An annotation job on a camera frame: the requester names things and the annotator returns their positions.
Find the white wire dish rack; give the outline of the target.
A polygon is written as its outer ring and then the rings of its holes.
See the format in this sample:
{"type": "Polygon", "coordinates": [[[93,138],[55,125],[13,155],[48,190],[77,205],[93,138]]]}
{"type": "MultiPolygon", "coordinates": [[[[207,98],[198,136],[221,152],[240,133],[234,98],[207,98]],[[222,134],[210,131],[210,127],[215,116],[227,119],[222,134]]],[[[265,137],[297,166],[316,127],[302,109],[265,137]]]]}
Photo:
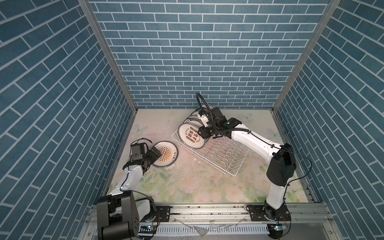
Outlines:
{"type": "Polygon", "coordinates": [[[236,176],[239,172],[249,148],[244,144],[228,138],[209,139],[201,149],[193,149],[183,143],[175,131],[171,138],[182,149],[192,153],[197,159],[202,160],[223,174],[236,176]]]}

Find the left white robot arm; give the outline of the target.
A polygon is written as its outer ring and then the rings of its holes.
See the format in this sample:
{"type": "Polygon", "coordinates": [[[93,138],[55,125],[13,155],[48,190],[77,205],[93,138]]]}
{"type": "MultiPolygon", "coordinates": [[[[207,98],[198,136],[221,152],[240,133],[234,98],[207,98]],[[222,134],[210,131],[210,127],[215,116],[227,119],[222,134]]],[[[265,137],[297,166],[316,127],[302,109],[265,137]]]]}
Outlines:
{"type": "Polygon", "coordinates": [[[97,202],[97,226],[99,240],[124,240],[139,236],[140,222],[153,219],[159,221],[153,199],[145,194],[135,200],[134,190],[144,173],[162,156],[156,147],[146,144],[131,147],[129,161],[123,166],[123,176],[110,195],[100,197],[97,202]]]}

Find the small orange sunburst plate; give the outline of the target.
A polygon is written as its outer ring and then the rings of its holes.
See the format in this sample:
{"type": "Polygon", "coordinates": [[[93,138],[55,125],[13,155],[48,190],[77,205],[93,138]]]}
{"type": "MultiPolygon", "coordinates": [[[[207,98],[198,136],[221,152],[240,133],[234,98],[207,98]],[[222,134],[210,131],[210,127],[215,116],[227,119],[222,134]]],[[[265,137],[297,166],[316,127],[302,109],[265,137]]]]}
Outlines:
{"type": "Polygon", "coordinates": [[[153,166],[157,168],[167,168],[176,162],[179,156],[179,150],[174,143],[162,141],[156,143],[154,147],[156,147],[162,155],[153,163],[153,166]]]}

